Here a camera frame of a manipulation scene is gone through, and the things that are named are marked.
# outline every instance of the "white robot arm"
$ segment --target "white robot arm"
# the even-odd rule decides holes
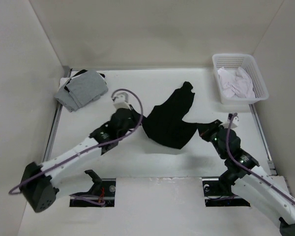
[[[211,142],[220,158],[225,159],[227,171],[219,177],[221,189],[255,206],[280,229],[282,236],[295,236],[295,199],[240,148],[240,138],[227,126],[219,120],[198,124],[200,137]]]
[[[143,115],[139,115],[128,104],[127,93],[120,93],[113,97],[113,103],[116,112],[108,122],[95,129],[84,141],[64,154],[40,165],[35,162],[28,164],[21,183],[9,193],[18,194],[15,190],[19,188],[20,193],[25,196],[35,212],[46,210],[56,199],[63,196],[75,193],[94,195],[101,184],[101,179],[93,170],[87,170],[75,176],[72,174],[82,163],[116,147],[120,140],[135,131],[143,118]]]

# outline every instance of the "crumpled white cloth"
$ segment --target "crumpled white cloth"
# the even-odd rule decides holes
[[[255,98],[253,84],[247,72],[239,67],[236,75],[227,71],[224,67],[218,69],[223,93],[226,97]]]

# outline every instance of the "plastic basket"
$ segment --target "plastic basket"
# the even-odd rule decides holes
[[[257,63],[252,55],[248,54],[215,54],[212,57],[214,65],[214,75],[218,84],[218,89],[221,97],[221,102],[227,105],[248,105],[266,100],[269,98],[269,93],[266,89],[265,82],[262,78]],[[237,70],[238,67],[243,68],[252,79],[253,91],[256,98],[240,98],[226,97],[223,93],[220,76],[217,70],[221,67],[229,70]]]

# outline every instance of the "white table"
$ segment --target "white table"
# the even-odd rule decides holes
[[[266,149],[249,106],[223,106],[212,70],[102,72],[109,92],[77,112],[62,109],[51,158],[71,149],[110,119],[115,112],[110,94],[115,89],[135,92],[148,115],[154,105],[163,103],[189,81],[195,99],[184,121],[225,121],[228,112],[238,112],[240,125],[236,132],[242,148],[270,174]],[[138,111],[135,99],[131,97],[130,102]],[[64,197],[36,214],[27,204],[18,236],[279,235],[272,222],[254,207],[205,207],[199,177],[220,176],[226,167],[212,144],[201,140],[198,132],[182,150],[176,150],[156,144],[140,128],[113,150],[81,166],[80,171],[86,169],[94,169],[101,178],[117,177],[115,207],[69,207],[69,197]],[[283,177],[274,180],[287,189]]]
[[[285,190],[283,177],[274,180]],[[69,207],[61,198],[46,211],[27,204],[18,236],[279,236],[254,207],[206,207],[201,180],[117,178],[115,207]]]
[[[82,141],[93,130],[110,119],[115,112],[111,93],[119,88],[135,92],[147,116],[155,105],[166,101],[184,81],[193,85],[194,102],[186,122],[209,123],[216,119],[226,121],[228,112],[238,112],[240,125],[235,129],[242,148],[256,158],[267,173],[267,153],[254,123],[250,108],[229,107],[220,98],[211,69],[158,69],[101,71],[106,75],[109,91],[98,101],[76,112],[62,109],[51,158],[55,158]],[[139,111],[135,98],[130,103]],[[115,177],[211,177],[225,170],[212,144],[199,137],[198,132],[181,150],[163,147],[150,140],[143,129],[123,140],[104,156],[81,167],[94,169],[101,178]]]

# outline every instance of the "folded gray clothing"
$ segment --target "folded gray clothing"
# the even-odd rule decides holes
[[[95,70],[89,70],[71,80],[67,88],[79,107],[85,106],[108,91],[105,81]]]
[[[64,89],[68,82],[69,80],[63,86],[61,86],[61,88],[55,95],[55,99],[59,103],[61,103],[66,109],[68,109],[69,112],[72,112],[76,111],[79,108],[79,106],[75,103],[73,97],[70,96],[69,92]]]
[[[89,70],[67,81],[56,93],[55,99],[72,112],[98,100],[107,91],[103,78],[95,70]]]

